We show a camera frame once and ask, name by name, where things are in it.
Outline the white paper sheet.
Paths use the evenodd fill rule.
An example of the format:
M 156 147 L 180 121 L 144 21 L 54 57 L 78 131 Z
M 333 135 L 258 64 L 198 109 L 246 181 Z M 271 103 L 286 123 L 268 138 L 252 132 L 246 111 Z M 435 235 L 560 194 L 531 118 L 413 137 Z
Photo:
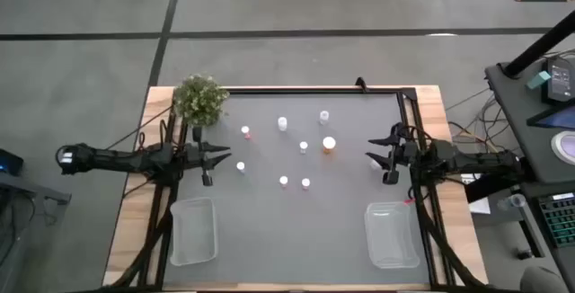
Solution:
M 468 204 L 470 211 L 474 214 L 490 215 L 491 207 L 488 198 L 482 198 Z

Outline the clear plastic bin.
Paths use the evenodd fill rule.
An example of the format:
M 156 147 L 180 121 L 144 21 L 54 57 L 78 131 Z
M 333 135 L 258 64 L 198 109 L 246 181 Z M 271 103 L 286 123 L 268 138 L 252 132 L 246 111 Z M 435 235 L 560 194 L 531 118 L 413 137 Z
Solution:
M 411 208 L 404 201 L 374 202 L 364 215 L 367 249 L 379 269 L 413 269 L 420 265 L 411 238 Z
M 211 198 L 174 202 L 172 214 L 172 255 L 170 263 L 186 266 L 209 262 L 217 257 L 217 214 Z

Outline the grey metal stand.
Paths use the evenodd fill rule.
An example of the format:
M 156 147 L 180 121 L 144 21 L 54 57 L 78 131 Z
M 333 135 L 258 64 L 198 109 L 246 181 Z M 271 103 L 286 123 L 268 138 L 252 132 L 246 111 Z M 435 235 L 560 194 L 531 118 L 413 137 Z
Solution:
M 46 226 L 58 221 L 47 211 L 46 201 L 65 206 L 71 197 L 70 193 L 0 173 L 0 293 L 9 293 L 14 286 L 34 220 L 42 218 Z

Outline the clear water bottle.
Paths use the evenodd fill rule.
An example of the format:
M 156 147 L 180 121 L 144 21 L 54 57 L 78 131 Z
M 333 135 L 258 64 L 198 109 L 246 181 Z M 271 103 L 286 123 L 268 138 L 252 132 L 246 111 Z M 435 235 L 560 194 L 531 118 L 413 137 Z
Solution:
M 526 198 L 521 193 L 509 195 L 503 199 L 498 200 L 497 207 L 499 210 L 508 211 L 511 209 L 520 209 L 526 205 Z

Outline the potted plant white flowers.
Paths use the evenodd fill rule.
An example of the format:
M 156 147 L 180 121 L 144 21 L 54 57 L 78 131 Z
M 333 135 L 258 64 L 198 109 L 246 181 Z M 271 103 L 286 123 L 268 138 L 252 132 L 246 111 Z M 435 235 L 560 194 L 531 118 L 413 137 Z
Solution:
M 174 88 L 173 107 L 183 122 L 193 127 L 216 124 L 229 92 L 211 75 L 190 75 Z

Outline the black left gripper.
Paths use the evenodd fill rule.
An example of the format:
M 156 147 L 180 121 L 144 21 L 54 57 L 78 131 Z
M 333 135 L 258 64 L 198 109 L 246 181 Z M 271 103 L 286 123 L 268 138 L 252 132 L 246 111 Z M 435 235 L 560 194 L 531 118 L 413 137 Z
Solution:
M 203 138 L 202 127 L 193 127 L 191 129 L 191 140 L 192 142 L 186 145 L 186 164 L 200 168 L 203 185 L 210 187 L 213 185 L 213 180 L 209 171 L 228 158 L 231 153 L 214 157 L 208 157 L 208 153 L 223 152 L 230 150 L 230 147 L 209 144 Z

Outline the dark grey side desk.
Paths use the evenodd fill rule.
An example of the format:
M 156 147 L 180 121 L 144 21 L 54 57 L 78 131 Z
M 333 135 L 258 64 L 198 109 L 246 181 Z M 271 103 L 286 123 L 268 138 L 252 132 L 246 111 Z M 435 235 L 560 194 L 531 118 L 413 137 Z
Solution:
M 544 242 L 562 275 L 570 293 L 575 293 L 575 243 L 558 247 L 552 237 L 552 230 L 545 221 L 540 208 L 540 199 L 556 194 L 575 194 L 575 165 L 563 162 L 552 151 L 552 137 L 559 129 L 529 126 L 527 120 L 547 111 L 550 106 L 541 102 L 536 90 L 526 87 L 529 78 L 541 68 L 541 60 L 521 72 L 519 78 L 505 76 L 501 65 L 487 67 L 486 79 L 502 108 L 524 157 L 535 175 L 534 182 L 523 183 L 520 189 L 529 203 L 535 223 L 542 232 Z

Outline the black device blue light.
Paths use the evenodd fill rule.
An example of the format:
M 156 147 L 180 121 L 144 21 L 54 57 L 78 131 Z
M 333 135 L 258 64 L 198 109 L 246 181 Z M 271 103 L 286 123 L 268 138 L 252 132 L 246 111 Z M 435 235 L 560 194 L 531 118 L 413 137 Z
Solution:
M 19 176 L 22 173 L 23 159 L 0 148 L 0 173 Z

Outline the tablet with blue screen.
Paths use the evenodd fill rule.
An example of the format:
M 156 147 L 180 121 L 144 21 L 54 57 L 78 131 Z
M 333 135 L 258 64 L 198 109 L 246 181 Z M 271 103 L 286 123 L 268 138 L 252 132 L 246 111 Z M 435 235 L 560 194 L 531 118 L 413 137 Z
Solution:
M 539 128 L 575 129 L 575 103 L 536 114 L 526 124 Z

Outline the black pole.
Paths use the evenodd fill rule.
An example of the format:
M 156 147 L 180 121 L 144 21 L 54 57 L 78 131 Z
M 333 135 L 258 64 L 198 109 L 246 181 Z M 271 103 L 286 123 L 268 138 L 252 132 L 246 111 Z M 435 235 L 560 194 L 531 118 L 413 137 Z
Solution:
M 514 80 L 519 79 L 518 75 L 520 73 L 535 63 L 542 55 L 557 46 L 573 32 L 575 32 L 575 10 L 569 13 L 506 66 L 500 64 L 501 72 L 508 78 Z

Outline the small teal box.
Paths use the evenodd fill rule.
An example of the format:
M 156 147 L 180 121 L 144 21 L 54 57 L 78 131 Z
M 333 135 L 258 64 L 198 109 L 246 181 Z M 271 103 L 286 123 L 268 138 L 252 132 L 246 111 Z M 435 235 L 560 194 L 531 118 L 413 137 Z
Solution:
M 547 71 L 540 71 L 529 79 L 529 81 L 526 83 L 526 87 L 530 90 L 535 90 L 539 87 L 542 87 L 550 79 L 551 76 Z

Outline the grey table mat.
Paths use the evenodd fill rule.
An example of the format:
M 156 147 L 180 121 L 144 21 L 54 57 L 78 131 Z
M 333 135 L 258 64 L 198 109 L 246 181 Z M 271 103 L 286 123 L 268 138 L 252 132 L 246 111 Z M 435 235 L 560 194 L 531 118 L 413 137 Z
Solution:
M 395 185 L 370 167 L 367 152 L 386 155 L 369 139 L 385 138 L 401 120 L 393 93 L 232 95 L 219 122 L 205 129 L 208 142 L 231 148 L 206 187 L 200 170 L 186 172 L 178 196 L 211 198 L 217 214 L 217 257 L 168 265 L 164 282 L 424 284 L 428 267 L 379 269 L 370 260 L 364 215 L 374 202 L 405 201 L 411 185 L 400 169 Z M 321 111 L 329 122 L 319 122 Z M 278 118 L 287 118 L 280 131 Z M 250 128 L 245 139 L 242 126 Z M 326 155 L 323 139 L 336 147 Z M 308 144 L 305 154 L 299 144 Z M 236 164 L 244 162 L 245 172 Z M 280 176 L 287 176 L 282 188 Z M 301 181 L 308 178 L 308 191 Z

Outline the keyboard with green keys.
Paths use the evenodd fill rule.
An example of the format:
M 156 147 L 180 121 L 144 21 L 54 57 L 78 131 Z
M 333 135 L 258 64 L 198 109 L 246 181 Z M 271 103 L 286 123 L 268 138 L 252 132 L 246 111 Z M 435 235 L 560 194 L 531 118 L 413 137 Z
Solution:
M 537 200 L 554 246 L 575 245 L 575 192 L 543 196 Z

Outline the black power adapter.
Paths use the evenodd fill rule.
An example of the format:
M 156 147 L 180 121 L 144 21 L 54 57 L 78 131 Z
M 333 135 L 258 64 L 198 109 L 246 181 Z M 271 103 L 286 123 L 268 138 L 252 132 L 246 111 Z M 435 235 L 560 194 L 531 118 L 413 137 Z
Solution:
M 548 58 L 544 62 L 544 71 L 550 78 L 543 85 L 543 102 L 567 102 L 575 97 L 575 66 L 569 60 Z

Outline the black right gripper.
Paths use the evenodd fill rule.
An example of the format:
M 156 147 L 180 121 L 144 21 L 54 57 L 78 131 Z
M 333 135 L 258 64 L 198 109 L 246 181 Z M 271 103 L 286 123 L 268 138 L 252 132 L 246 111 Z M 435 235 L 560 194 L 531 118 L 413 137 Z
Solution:
M 383 183 L 387 185 L 396 184 L 399 180 L 399 172 L 396 170 L 398 164 L 408 166 L 415 161 L 419 152 L 419 147 L 414 138 L 410 135 L 410 128 L 401 122 L 391 127 L 390 136 L 387 138 L 369 139 L 370 144 L 390 147 L 387 156 L 367 152 L 371 160 L 376 160 L 385 170 Z

